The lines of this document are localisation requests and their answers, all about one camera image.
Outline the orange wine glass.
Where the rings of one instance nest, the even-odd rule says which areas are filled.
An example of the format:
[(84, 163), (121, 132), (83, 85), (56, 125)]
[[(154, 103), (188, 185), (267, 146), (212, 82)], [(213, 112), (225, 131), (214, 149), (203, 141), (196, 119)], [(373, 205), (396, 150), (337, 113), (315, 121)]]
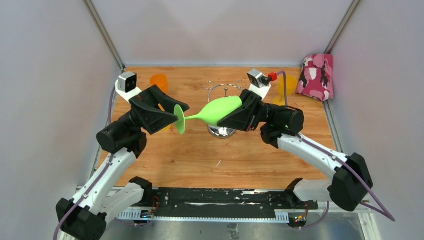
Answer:
[(169, 81), (168, 77), (165, 74), (159, 73), (153, 75), (150, 78), (150, 84), (158, 86), (158, 88), (164, 93), (167, 93), (169, 91)]

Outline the green wine glass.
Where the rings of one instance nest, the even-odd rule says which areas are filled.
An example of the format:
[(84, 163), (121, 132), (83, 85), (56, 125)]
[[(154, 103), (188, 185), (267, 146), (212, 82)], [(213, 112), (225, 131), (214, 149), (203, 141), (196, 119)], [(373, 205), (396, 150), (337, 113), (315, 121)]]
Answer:
[(208, 103), (204, 106), (204, 108), (197, 114), (191, 115), (191, 116), (185, 116), (182, 108), (179, 105), (176, 105), (174, 107), (174, 115), (178, 117), (178, 121), (175, 122), (176, 129), (179, 132), (180, 135), (183, 135), (186, 131), (186, 121), (187, 120), (201, 120), (205, 122), (206, 124), (210, 123), (212, 120), (217, 120), (217, 113), (213, 111), (213, 108), (211, 106), (211, 103)]

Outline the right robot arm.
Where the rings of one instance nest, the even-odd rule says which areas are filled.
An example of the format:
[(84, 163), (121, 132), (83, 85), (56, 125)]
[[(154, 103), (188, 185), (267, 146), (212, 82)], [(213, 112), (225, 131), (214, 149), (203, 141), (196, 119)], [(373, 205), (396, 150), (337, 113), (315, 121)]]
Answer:
[(263, 123), (260, 136), (265, 144), (300, 157), (329, 179), (294, 180), (285, 195), (290, 208), (298, 209), (312, 200), (332, 201), (348, 212), (361, 205), (374, 185), (363, 156), (337, 152), (302, 134), (305, 116), (298, 108), (265, 103), (246, 89), (240, 100), (240, 107), (220, 119), (218, 126), (249, 132)]

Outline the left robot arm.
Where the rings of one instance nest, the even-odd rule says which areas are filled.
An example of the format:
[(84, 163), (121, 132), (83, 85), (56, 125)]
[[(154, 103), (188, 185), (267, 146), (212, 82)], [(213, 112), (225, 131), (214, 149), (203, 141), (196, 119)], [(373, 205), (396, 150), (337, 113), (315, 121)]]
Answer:
[(62, 233), (77, 240), (98, 240), (109, 223), (128, 207), (156, 207), (153, 185), (141, 177), (114, 194), (112, 188), (123, 173), (142, 154), (147, 145), (147, 136), (155, 134), (177, 121), (176, 107), (187, 111), (187, 103), (168, 96), (158, 86), (146, 90), (137, 86), (116, 85), (113, 95), (119, 95), (130, 104), (130, 110), (97, 133), (100, 148), (108, 153), (98, 170), (72, 198), (62, 198), (56, 205), (58, 225), (53, 238)]

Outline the chrome wine glass rack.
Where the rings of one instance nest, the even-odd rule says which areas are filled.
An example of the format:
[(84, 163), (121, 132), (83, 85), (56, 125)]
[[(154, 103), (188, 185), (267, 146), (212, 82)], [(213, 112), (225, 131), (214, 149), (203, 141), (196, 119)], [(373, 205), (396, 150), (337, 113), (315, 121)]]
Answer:
[[(219, 121), (221, 121), (222, 118), (229, 115), (232, 111), (234, 111), (236, 108), (241, 106), (241, 100), (236, 98), (238, 96), (228, 96), (228, 90), (229, 88), (236, 88), (240, 91), (242, 91), (246, 86), (240, 86), (239, 82), (242, 82), (241, 79), (237, 80), (235, 84), (230, 83), (223, 83), (223, 84), (215, 84), (213, 81), (207, 81), (207, 84), (211, 84), (211, 87), (206, 87), (203, 85), (203, 88), (205, 90), (208, 90), (208, 105), (211, 103), (211, 107), (213, 107), (213, 111), (217, 113), (217, 120), (212, 120), (207, 124), (208, 132), (211, 136), (217, 138), (217, 139), (228, 139), (232, 137), (236, 133), (236, 129), (230, 128), (230, 127), (224, 127), (220, 126), (218, 124)], [(217, 98), (215, 100), (211, 101), (211, 94), (220, 87), (224, 87), (224, 97)]]

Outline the pink camouflage cloth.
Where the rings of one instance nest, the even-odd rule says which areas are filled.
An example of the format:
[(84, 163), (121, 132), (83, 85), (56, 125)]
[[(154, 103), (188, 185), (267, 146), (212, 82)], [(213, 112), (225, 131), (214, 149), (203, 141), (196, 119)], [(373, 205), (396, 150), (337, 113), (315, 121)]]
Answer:
[(320, 102), (334, 98), (334, 57), (332, 54), (312, 54), (303, 60), (295, 93)]

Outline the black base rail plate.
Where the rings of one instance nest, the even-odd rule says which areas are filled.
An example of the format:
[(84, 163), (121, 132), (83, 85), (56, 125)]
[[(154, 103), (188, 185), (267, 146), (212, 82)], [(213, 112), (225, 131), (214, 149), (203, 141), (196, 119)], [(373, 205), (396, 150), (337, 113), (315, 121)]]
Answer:
[(135, 204), (157, 217), (211, 219), (271, 219), (276, 210), (317, 210), (315, 201), (295, 203), (277, 189), (171, 188), (152, 190), (150, 200)]

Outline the aluminium frame rail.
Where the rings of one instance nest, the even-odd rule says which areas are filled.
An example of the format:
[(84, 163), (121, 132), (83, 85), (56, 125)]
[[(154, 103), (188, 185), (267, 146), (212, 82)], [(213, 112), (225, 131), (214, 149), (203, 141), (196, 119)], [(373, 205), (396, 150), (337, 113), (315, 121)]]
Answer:
[(74, 196), (81, 207), (105, 216), (107, 223), (121, 221), (182, 221), (222, 223), (279, 223), (298, 228), (324, 214), (325, 202), (291, 206), (282, 190), (170, 188), (146, 190), (130, 183), (109, 190), (85, 189)]

